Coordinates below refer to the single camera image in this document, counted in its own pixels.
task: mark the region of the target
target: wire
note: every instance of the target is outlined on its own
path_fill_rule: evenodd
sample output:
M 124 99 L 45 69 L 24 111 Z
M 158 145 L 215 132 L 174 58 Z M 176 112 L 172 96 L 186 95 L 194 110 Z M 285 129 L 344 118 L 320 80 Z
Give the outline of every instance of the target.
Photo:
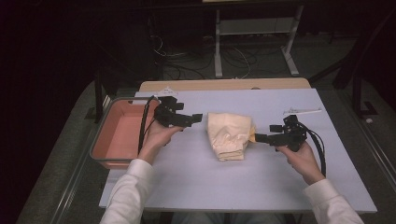
M 163 56 L 163 57 L 177 57 L 177 56 L 183 56 L 183 55 L 187 55 L 188 54 L 188 52 L 181 52 L 181 53 L 176 53 L 176 54 L 168 54 L 164 50 L 162 50 L 162 48 L 163 48 L 163 39 L 160 38 L 157 35 L 152 35 L 151 37 L 154 37 L 154 38 L 157 38 L 157 39 L 160 40 L 160 46 L 157 49 L 154 49 L 154 52 L 156 52 L 160 56 Z
M 245 57 L 245 55 L 239 49 L 234 48 L 234 47 L 233 47 L 233 49 L 238 51 L 242 55 L 242 57 L 244 58 L 245 62 L 247 63 L 247 73 L 244 76 L 241 77 L 241 79 L 243 79 L 243 78 L 247 77 L 250 74 L 250 64 L 249 64 L 247 58 Z
M 145 105 L 145 109 L 143 111 L 143 115 L 142 115 L 142 122 L 140 123 L 140 134 L 139 134 L 139 146 L 137 148 L 137 153 L 140 153 L 140 150 L 143 147 L 143 141 L 145 140 L 145 133 L 146 133 L 146 119 L 148 117 L 148 113 L 149 113 L 149 103 L 155 98 L 154 95 L 150 96 L 148 98 L 148 101 L 146 102 Z
M 235 41 L 235 39 L 233 39 L 233 41 L 231 41 L 231 40 L 228 40 L 227 38 L 225 38 L 225 40 L 223 40 L 222 39 L 222 42 L 228 42 L 228 43 L 230 43 L 230 44 L 232 44 L 232 45 L 237 45 L 237 46 L 244 46 L 243 45 L 243 43 L 241 44 L 241 43 L 239 43 L 238 41 Z M 281 49 L 281 46 L 283 45 L 283 43 L 282 44 L 279 44 L 279 45 L 275 45 L 274 44 L 274 40 L 273 40 L 273 38 L 271 39 L 271 44 L 270 44 L 270 47 L 274 47 L 274 46 L 276 46 L 276 49 L 275 50 L 271 50 L 270 52 L 264 52 L 264 53 L 260 53 L 260 51 L 262 51 L 262 50 L 265 50 L 265 49 L 268 49 L 268 46 L 267 46 L 267 44 L 258 44 L 258 47 L 255 47 L 255 51 L 253 52 L 253 53 L 251 53 L 251 55 L 253 55 L 253 56 L 260 56 L 260 55 L 271 55 L 271 54 L 274 54 L 274 53 L 277 53 L 277 52 L 279 52 L 280 51 L 280 49 Z
M 176 67 L 179 67 L 179 68 L 183 68 L 183 69 L 186 69 L 186 70 L 204 70 L 204 69 L 208 68 L 210 66 L 210 64 L 212 64 L 213 58 L 214 58 L 213 56 L 210 57 L 210 60 L 209 60 L 209 62 L 207 64 L 205 64 L 203 67 L 198 67 L 198 68 L 188 68 L 188 67 L 185 67 L 185 66 L 182 66 L 182 65 L 178 65 L 178 64 L 175 64 L 175 63 L 169 63 L 169 62 L 167 62 L 167 64 L 172 64 L 173 66 L 176 66 Z
M 146 135 L 146 133 L 147 133 L 147 132 L 148 132 L 148 130 L 149 130 L 149 127 L 151 127 L 151 124 L 152 124 L 152 123 L 154 123 L 154 121 L 155 121 L 155 118 L 153 118 L 153 119 L 151 120 L 151 122 L 149 123 L 149 125 L 148 125 L 147 129 L 145 130 L 145 133 L 144 133 L 144 135 Z
M 308 129 L 305 125 L 303 125 L 301 122 L 297 122 L 298 125 L 303 127 L 311 136 L 312 140 L 315 143 L 315 146 L 317 147 L 319 159 L 320 159 L 320 171 L 324 176 L 326 176 L 326 160 L 325 160 L 325 148 L 324 148 L 324 143 L 321 137 L 315 133 L 314 131 Z
M 184 71 L 181 71 L 179 68 L 175 68 L 178 71 L 178 76 L 174 78 L 171 74 L 169 74 L 167 71 L 163 71 L 166 75 L 168 75 L 172 80 L 180 80 L 181 75 L 184 75 Z
M 183 55 L 167 57 L 166 60 L 171 63 L 190 63 L 202 59 L 203 56 L 195 55 L 191 52 L 185 53 Z
M 231 60 L 233 60 L 233 61 L 235 61 L 235 62 L 237 62 L 237 63 L 242 63 L 243 65 L 246 65 L 246 64 L 247 64 L 247 60 L 250 59 L 250 58 L 253 59 L 253 62 L 249 62 L 249 64 L 254 64 L 254 63 L 256 63 L 256 62 L 258 61 L 258 60 L 257 60 L 257 57 L 254 55 L 254 53 L 252 54 L 252 53 L 250 53 L 250 52 L 248 52 L 248 51 L 245 51 L 245 54 L 244 54 L 244 53 L 242 53 L 242 50 L 239 50 L 238 53 L 239 53 L 239 54 L 242 53 L 242 58 L 233 56 L 233 55 L 231 54 L 231 52 L 228 51 L 228 50 L 224 50 L 224 52 L 225 52 L 224 56 L 229 57 Z M 238 66 L 238 65 L 236 65 L 236 64 L 233 64 L 233 63 L 231 63 L 231 62 L 228 62 L 228 63 L 229 63 L 230 65 L 234 66 L 234 67 L 239 67 L 239 68 L 245 68 L 245 67 L 246 67 L 246 66 L 241 67 L 241 66 Z
M 188 70 L 188 71 L 192 71 L 193 73 L 198 74 L 202 79 L 206 79 L 205 76 L 202 73 L 196 71 L 195 69 L 191 69 L 191 68 L 188 68 L 188 67 L 183 67 L 183 66 L 180 66 L 180 65 L 177 65 L 177 64 L 173 64 L 173 63 L 166 63 L 166 65 L 174 67 L 174 68 L 178 68 L 178 69 L 185 69 L 185 70 Z

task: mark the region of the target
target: cloth bag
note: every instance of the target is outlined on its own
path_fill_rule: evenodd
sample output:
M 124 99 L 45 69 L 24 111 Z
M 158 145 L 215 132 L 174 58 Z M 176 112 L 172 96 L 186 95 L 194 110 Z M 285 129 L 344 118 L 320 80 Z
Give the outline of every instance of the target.
M 220 161 L 244 159 L 248 141 L 254 141 L 255 126 L 251 117 L 231 113 L 208 113 L 207 134 Z

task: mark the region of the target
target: black device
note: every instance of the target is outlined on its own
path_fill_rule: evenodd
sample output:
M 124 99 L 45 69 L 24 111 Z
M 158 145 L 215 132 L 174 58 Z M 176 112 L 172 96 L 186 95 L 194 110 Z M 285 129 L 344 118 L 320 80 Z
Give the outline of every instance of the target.
M 285 122 L 283 126 L 270 125 L 270 132 L 279 134 L 267 135 L 256 133 L 256 141 L 267 143 L 274 147 L 288 146 L 288 148 L 296 152 L 306 139 L 307 129 L 299 124 L 297 116 L 295 115 L 290 115 L 284 118 L 283 121 Z
M 158 98 L 161 103 L 154 110 L 154 118 L 164 127 L 170 125 L 179 127 L 191 127 L 193 123 L 202 121 L 202 114 L 193 114 L 191 116 L 177 114 L 177 110 L 184 108 L 183 103 L 178 103 L 173 96 L 164 96 Z
M 324 145 L 320 136 L 312 130 L 309 130 L 303 125 L 296 115 L 289 115 L 283 119 L 285 125 L 270 125 L 270 132 L 279 133 L 273 135 L 267 135 L 262 133 L 256 133 L 256 142 L 267 143 L 270 146 L 281 147 L 287 146 L 290 150 L 297 152 L 301 144 L 306 140 L 306 134 L 308 133 L 315 143 L 318 150 L 320 159 L 321 172 L 326 175 L 326 161 L 324 157 Z
M 138 152 L 140 152 L 140 149 L 143 146 L 145 134 L 147 129 L 149 128 L 148 126 L 146 129 L 149 103 L 155 98 L 155 96 L 151 96 L 150 98 L 148 98 L 145 109 L 143 111 L 142 122 L 140 124 Z M 193 123 L 202 121 L 202 114 L 193 114 L 192 116 L 177 114 L 177 110 L 182 110 L 184 108 L 184 104 L 178 103 L 177 99 L 173 96 L 158 97 L 158 100 L 161 103 L 157 105 L 157 107 L 155 107 L 154 109 L 154 120 L 158 120 L 158 122 L 160 122 L 160 124 L 164 127 L 169 127 L 170 125 L 179 127 L 191 127 Z

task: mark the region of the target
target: black cable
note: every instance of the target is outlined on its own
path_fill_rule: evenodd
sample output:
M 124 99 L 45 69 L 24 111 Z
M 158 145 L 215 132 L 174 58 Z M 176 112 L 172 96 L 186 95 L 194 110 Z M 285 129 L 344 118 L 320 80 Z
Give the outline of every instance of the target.
M 238 42 L 232 42 L 231 40 L 226 40 L 226 41 L 223 41 L 223 42 L 228 42 L 229 44 L 227 44 L 227 45 L 237 45 L 239 47 L 245 47 L 243 44 L 240 44 Z M 259 46 L 256 48 L 256 50 L 253 53 L 249 53 L 249 54 L 254 56 L 254 57 L 262 56 L 262 55 L 271 55 L 271 54 L 274 54 L 274 53 L 278 53 L 281 50 L 281 45 L 279 44 L 279 46 L 277 46 L 275 50 L 271 50 L 270 52 L 260 53 L 260 51 L 262 51 L 264 49 L 269 49 L 269 47 L 266 46 L 266 44 L 259 44 Z
M 303 127 L 311 136 L 312 140 L 315 143 L 315 146 L 317 148 L 318 151 L 318 155 L 319 155 L 319 159 L 320 159 L 320 171 L 322 172 L 322 174 L 324 176 L 326 176 L 326 159 L 325 159 L 325 149 L 324 149 L 324 144 L 323 144 L 323 140 L 321 139 L 321 137 L 315 133 L 314 131 L 308 129 L 305 125 L 303 125 L 301 122 L 297 122 L 298 125 L 300 125 L 301 127 Z
M 148 127 L 147 127 L 146 130 L 145 130 L 145 135 L 146 135 L 146 133 L 148 132 L 149 127 L 151 127 L 151 124 L 154 123 L 154 121 L 155 121 L 155 119 L 152 119 L 151 122 L 149 123 Z
M 190 63 L 190 62 L 196 62 L 200 58 L 196 57 L 195 55 L 180 55 L 180 56 L 168 56 L 166 57 L 166 61 L 168 63 Z
M 154 96 L 150 96 L 148 101 L 146 102 L 145 109 L 143 111 L 142 122 L 140 123 L 140 134 L 139 134 L 139 146 L 137 148 L 137 153 L 140 153 L 140 150 L 143 147 L 143 141 L 145 140 L 146 133 L 146 120 L 149 113 L 149 103 L 154 99 Z
M 178 71 L 178 76 L 177 77 L 173 77 L 171 74 L 169 74 L 169 72 L 168 71 L 166 71 L 166 70 L 163 70 L 163 72 L 166 74 L 166 75 L 168 75 L 172 80 L 180 80 L 180 77 L 181 77 L 181 74 L 183 73 L 183 71 L 181 71 L 179 68 L 175 68 L 177 71 Z
M 232 55 L 231 52 L 228 49 L 223 51 L 225 53 L 224 56 L 227 55 L 231 60 L 233 60 L 233 61 L 235 61 L 237 63 L 241 63 L 243 65 L 247 65 L 245 60 L 248 61 L 251 58 L 253 59 L 253 62 L 248 62 L 249 64 L 255 64 L 258 61 L 257 57 L 256 57 L 256 55 L 254 53 L 250 53 L 250 52 L 248 52 L 246 50 L 236 49 L 234 47 L 228 47 L 228 48 L 231 48 L 231 49 L 236 50 L 236 51 L 240 51 L 240 52 L 238 52 L 239 55 L 241 55 L 241 53 L 244 54 L 245 58 L 244 57 L 237 57 L 237 56 Z M 228 60 L 226 60 L 226 62 L 229 63 L 230 65 L 234 66 L 234 67 L 245 68 L 245 66 L 241 67 L 241 66 L 235 65 L 235 64 L 231 63 Z
M 188 70 L 188 71 L 192 71 L 192 72 L 198 74 L 202 79 L 206 79 L 206 77 L 202 73 L 196 71 L 195 69 L 191 69 L 191 68 L 188 68 L 188 67 L 183 67 L 183 66 L 180 66 L 180 65 L 177 65 L 177 64 L 173 64 L 173 63 L 166 63 L 166 65 L 170 66 L 170 67 L 175 67 L 175 68 L 179 68 L 179 69 L 185 69 L 185 70 Z
M 186 69 L 186 70 L 204 70 L 204 69 L 208 68 L 208 67 L 210 66 L 210 64 L 212 64 L 213 58 L 214 58 L 214 56 L 211 56 L 211 57 L 210 57 L 210 60 L 209 60 L 209 62 L 208 62 L 207 64 L 205 64 L 205 65 L 202 66 L 202 67 L 198 67 L 198 68 L 188 68 L 188 67 L 184 67 L 184 66 L 182 66 L 182 65 L 174 64 L 175 62 L 174 62 L 174 63 L 166 62 L 166 63 L 172 64 L 172 65 L 174 65 L 174 66 L 177 66 L 177 67 L 179 67 L 179 68 L 183 68 L 183 69 Z

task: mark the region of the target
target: white sleeve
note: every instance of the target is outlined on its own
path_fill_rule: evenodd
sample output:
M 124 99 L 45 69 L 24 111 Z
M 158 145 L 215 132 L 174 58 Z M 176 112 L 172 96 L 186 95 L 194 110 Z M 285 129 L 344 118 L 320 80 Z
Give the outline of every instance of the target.
M 131 161 L 126 174 L 111 191 L 100 223 L 140 223 L 153 177 L 154 169 L 146 161 Z
M 363 223 L 359 215 L 328 179 L 309 186 L 304 193 L 312 204 L 319 224 Z

